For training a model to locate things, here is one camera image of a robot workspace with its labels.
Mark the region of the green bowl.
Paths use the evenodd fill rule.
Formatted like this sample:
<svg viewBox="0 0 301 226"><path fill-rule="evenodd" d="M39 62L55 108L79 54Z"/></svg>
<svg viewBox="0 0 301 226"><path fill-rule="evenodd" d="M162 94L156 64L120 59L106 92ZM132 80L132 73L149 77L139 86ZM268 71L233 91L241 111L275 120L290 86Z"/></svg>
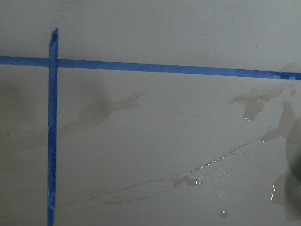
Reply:
<svg viewBox="0 0 301 226"><path fill-rule="evenodd" d="M288 221L301 219L301 121L294 120L286 138L285 177L286 216Z"/></svg>

